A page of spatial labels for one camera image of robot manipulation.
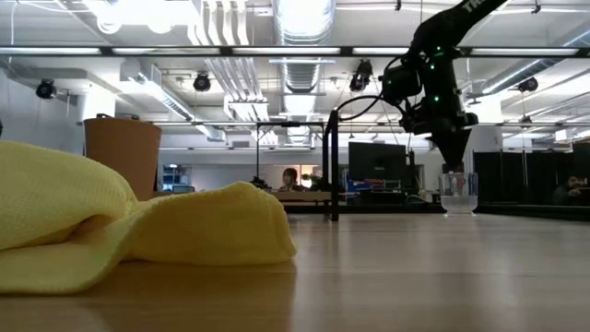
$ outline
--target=table surface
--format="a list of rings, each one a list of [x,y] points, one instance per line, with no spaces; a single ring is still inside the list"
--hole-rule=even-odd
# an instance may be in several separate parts
[[[0,297],[0,331],[587,331],[590,224],[290,216],[269,267],[127,263],[67,297]]]

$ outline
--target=ceiling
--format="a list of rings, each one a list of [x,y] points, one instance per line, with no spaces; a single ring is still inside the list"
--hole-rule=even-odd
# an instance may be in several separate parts
[[[404,0],[403,10],[390,9],[395,1],[336,0],[336,20],[330,37],[333,45],[409,45],[413,31],[421,20],[432,15],[435,10],[445,9],[458,3],[454,0]],[[63,10],[53,0],[31,1],[36,6],[52,10]],[[52,44],[52,45],[189,45],[186,27],[176,26],[171,32],[157,34],[145,26],[124,26],[113,35],[103,34],[97,29],[97,19],[92,13],[65,13],[40,9],[36,6],[20,4],[14,7],[14,1],[0,0],[0,44],[11,43],[11,31],[14,31],[14,44]],[[569,31],[584,24],[590,29],[590,3],[585,0],[544,0],[543,10],[532,15],[534,0],[513,0],[502,9],[506,13],[489,16],[473,28],[464,38],[465,46],[552,46],[555,41]],[[79,1],[65,2],[69,9],[84,10]],[[250,0],[247,2],[247,30],[250,41],[256,45],[276,44],[274,33],[272,2]],[[11,12],[15,8],[14,25],[11,24]],[[80,68],[98,77],[105,83],[125,94],[125,83],[120,82],[122,58],[15,58],[12,66],[18,68]],[[285,112],[281,98],[280,72],[278,65],[271,65],[269,58],[255,58],[255,69],[264,96],[268,99],[270,115]],[[314,118],[327,119],[330,110],[352,94],[348,83],[359,60],[356,58],[334,58],[333,64],[323,65],[321,72],[320,97],[314,107]],[[379,75],[389,62],[385,58],[373,58],[373,72]],[[195,74],[207,71],[203,58],[142,58],[143,65],[156,65],[163,74],[163,85],[178,98],[190,105],[199,117],[207,120],[228,120],[222,111],[225,93],[213,80],[209,92],[197,93],[192,88]],[[468,87],[500,74],[501,71],[519,62],[519,59],[460,59],[455,61],[455,71],[459,87]],[[536,75],[541,91],[560,81],[584,72],[590,68],[590,59],[566,60]],[[82,91],[86,83],[76,83],[70,87],[65,84],[62,89]],[[379,89],[376,80],[363,93],[373,94]],[[544,107],[558,105],[572,97],[590,91],[590,74],[578,78],[533,96],[522,96],[518,91],[503,91],[501,99],[504,119],[518,119],[523,113],[529,113]],[[178,117],[157,100],[147,95],[128,94],[125,102],[117,103],[118,112],[138,113],[142,118],[152,121],[178,121]],[[343,110],[355,113],[362,110],[371,101],[359,101]],[[377,105],[358,121],[385,121],[385,113],[392,119],[397,112],[389,105]],[[548,113],[535,119],[538,121],[559,121],[563,118],[579,116],[576,120],[588,120],[590,103],[582,102],[571,108]],[[355,127],[359,132],[386,132],[387,127]],[[553,132],[553,128],[544,128],[537,132]]]

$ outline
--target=towel fold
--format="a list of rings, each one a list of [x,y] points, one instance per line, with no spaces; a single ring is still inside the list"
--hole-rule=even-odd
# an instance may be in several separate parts
[[[139,202],[96,161],[0,141],[0,293],[82,291],[125,259],[239,266],[295,254],[282,205],[251,184]]]

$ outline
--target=woman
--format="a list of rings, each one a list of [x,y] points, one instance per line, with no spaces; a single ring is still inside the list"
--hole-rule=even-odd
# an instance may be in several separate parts
[[[278,191],[305,191],[302,185],[297,184],[297,171],[295,169],[287,168],[283,172],[283,186],[278,188]]]

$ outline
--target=yellow microfiber towel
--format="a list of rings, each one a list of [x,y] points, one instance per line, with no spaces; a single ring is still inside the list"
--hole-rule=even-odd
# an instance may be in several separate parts
[[[0,293],[82,291],[124,259],[239,266],[295,253],[282,205],[251,184],[138,202],[93,160],[0,141]]]

